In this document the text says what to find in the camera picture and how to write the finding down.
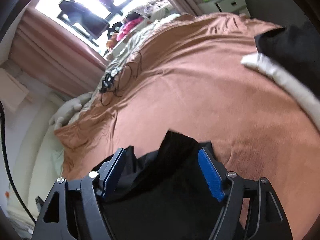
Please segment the pink curtain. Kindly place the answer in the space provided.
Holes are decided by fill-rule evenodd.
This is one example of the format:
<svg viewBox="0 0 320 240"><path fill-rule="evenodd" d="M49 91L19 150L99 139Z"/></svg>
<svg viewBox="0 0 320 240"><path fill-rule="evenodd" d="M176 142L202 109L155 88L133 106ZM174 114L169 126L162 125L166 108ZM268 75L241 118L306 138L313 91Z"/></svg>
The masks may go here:
<svg viewBox="0 0 320 240"><path fill-rule="evenodd" d="M9 59L72 98L95 90L107 66L84 41L34 8L26 9L17 26Z"/></svg>

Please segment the white bedside drawer cabinet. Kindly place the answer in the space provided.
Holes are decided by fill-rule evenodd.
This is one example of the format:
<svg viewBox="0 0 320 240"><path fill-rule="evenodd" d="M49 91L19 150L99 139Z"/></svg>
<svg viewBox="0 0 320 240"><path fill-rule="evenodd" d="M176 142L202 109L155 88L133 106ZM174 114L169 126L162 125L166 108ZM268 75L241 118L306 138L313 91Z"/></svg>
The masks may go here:
<svg viewBox="0 0 320 240"><path fill-rule="evenodd" d="M245 0L211 0L198 5L203 14L213 12L230 12L234 14L245 14L250 17Z"/></svg>

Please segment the white folded cloth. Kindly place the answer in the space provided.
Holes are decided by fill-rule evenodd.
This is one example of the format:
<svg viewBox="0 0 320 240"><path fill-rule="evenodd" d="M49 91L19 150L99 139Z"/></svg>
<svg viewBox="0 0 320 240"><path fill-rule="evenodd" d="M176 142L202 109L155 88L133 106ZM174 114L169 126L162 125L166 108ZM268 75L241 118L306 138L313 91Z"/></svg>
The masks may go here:
<svg viewBox="0 0 320 240"><path fill-rule="evenodd" d="M279 63L262 53L245 55L240 63L246 68L268 77L290 94L310 117L315 126L319 128L319 100L308 87L291 75Z"/></svg>

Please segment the orange-brown bed blanket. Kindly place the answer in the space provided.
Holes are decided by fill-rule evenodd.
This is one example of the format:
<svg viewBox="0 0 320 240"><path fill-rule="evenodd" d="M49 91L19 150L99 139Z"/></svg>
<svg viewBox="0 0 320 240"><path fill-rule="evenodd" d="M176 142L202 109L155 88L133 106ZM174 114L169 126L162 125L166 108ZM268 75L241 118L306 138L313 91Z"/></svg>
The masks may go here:
<svg viewBox="0 0 320 240"><path fill-rule="evenodd" d="M182 15L133 38L116 90L99 94L55 134L65 149L63 176L84 177L117 148L137 156L159 148L168 130L211 141L240 176L267 177L294 239L319 217L319 131L295 100L245 68L254 37L276 25L246 16Z"/></svg>

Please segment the white plush toy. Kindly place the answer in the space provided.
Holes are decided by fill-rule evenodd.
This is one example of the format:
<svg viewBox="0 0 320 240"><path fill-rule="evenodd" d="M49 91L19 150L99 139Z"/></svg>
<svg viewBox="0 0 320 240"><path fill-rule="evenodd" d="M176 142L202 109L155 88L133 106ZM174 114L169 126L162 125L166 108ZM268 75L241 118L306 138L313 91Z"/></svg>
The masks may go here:
<svg viewBox="0 0 320 240"><path fill-rule="evenodd" d="M92 94L93 92L85 93L65 102L50 118L49 126L54 126L55 130L66 126L73 115L80 112L83 106L89 102Z"/></svg>

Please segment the pink clothes pile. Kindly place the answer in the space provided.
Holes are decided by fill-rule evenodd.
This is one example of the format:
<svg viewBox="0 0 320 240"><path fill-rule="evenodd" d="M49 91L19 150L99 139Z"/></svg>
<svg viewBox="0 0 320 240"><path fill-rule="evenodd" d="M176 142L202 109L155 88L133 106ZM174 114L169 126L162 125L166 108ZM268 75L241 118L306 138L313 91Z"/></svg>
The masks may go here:
<svg viewBox="0 0 320 240"><path fill-rule="evenodd" d="M119 30L119 33L117 34L116 40L120 41L122 40L135 26L140 24L144 18L139 17L137 19L131 20L127 23L125 23Z"/></svg>

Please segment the black garment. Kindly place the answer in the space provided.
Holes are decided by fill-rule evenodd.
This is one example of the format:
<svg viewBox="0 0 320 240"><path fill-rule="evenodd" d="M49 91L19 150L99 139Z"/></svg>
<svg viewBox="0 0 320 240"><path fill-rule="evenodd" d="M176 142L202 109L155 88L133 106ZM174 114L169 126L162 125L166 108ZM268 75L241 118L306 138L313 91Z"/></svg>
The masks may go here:
<svg viewBox="0 0 320 240"><path fill-rule="evenodd" d="M141 157L127 147L119 180L97 191L100 217L89 221L91 239L212 239L223 202L206 181L202 149L215 158L212 142L173 131Z"/></svg>

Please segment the dark clothes at window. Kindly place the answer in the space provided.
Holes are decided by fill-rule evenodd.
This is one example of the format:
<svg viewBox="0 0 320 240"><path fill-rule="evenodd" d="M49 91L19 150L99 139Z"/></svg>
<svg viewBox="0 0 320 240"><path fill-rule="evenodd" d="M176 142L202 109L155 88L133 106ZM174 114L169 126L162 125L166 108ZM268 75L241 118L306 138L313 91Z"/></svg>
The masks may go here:
<svg viewBox="0 0 320 240"><path fill-rule="evenodd" d="M79 23L95 39L109 29L110 25L105 19L94 14L80 3L63 0L59 7L68 16L71 25Z"/></svg>

